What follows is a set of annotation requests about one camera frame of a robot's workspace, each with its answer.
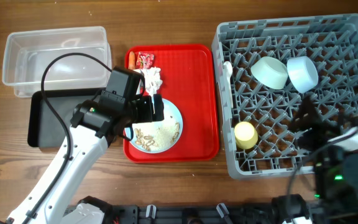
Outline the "light blue plate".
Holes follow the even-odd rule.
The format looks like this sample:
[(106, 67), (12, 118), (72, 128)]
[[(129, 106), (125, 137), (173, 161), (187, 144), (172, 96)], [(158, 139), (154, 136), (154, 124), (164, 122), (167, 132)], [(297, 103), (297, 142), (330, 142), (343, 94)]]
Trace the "light blue plate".
[(151, 123), (135, 123), (125, 128), (130, 144), (141, 152), (157, 154), (172, 148), (181, 137), (183, 118), (180, 110), (169, 100), (162, 99), (164, 120)]

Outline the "light blue bowl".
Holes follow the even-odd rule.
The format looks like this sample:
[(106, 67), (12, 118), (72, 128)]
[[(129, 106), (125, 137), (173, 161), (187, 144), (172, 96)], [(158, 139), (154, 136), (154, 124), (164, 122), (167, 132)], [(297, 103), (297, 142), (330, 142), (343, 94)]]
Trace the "light blue bowl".
[(306, 93), (318, 84), (317, 69), (307, 56), (290, 58), (287, 71), (292, 85), (299, 93)]

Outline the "yellow plastic cup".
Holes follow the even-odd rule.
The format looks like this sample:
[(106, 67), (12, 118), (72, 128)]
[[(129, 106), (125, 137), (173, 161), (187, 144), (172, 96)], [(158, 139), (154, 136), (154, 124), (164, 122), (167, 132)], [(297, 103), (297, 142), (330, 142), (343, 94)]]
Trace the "yellow plastic cup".
[(234, 127), (236, 144), (241, 149), (253, 148), (258, 141), (258, 134), (254, 126), (246, 121), (237, 123)]

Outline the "mint green bowl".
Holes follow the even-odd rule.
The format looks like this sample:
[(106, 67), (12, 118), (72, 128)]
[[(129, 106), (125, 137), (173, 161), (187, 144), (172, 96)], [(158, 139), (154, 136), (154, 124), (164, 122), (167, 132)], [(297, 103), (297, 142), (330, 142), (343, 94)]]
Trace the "mint green bowl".
[(257, 81), (274, 90), (283, 89), (288, 79), (287, 67), (273, 57), (262, 57), (250, 70)]

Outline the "white plastic spoon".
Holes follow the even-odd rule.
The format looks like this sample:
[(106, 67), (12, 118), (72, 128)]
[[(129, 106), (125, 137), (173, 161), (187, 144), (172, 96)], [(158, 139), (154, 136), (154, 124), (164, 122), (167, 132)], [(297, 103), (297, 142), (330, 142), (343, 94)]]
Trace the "white plastic spoon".
[(232, 68), (231, 62), (225, 61), (223, 63), (223, 74), (225, 75), (226, 81), (227, 81), (227, 91), (228, 91), (228, 95), (229, 95), (229, 101), (231, 104), (231, 108), (233, 108), (233, 99), (232, 99), (232, 91), (231, 91), (232, 73), (233, 73), (233, 68)]

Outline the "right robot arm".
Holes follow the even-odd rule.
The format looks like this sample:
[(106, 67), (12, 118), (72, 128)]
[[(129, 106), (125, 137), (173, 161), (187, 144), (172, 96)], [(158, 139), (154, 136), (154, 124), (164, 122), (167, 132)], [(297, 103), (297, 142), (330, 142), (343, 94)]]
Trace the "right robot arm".
[(358, 223), (358, 113), (339, 113), (337, 124), (331, 125), (322, 120), (307, 96), (290, 130), (303, 132), (298, 143), (310, 155), (301, 164), (313, 163), (318, 203), (299, 215), (287, 195), (289, 222)]

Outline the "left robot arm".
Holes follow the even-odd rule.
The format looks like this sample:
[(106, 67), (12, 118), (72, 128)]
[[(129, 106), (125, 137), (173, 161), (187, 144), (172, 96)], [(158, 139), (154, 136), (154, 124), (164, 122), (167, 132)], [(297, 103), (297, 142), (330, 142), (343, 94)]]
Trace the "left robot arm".
[(64, 126), (62, 145), (27, 198), (6, 223), (106, 223), (110, 204), (92, 199), (67, 213), (74, 193), (93, 164), (118, 136), (134, 123), (163, 120), (160, 96), (139, 91), (143, 74), (115, 67), (99, 101), (76, 106), (69, 126)]

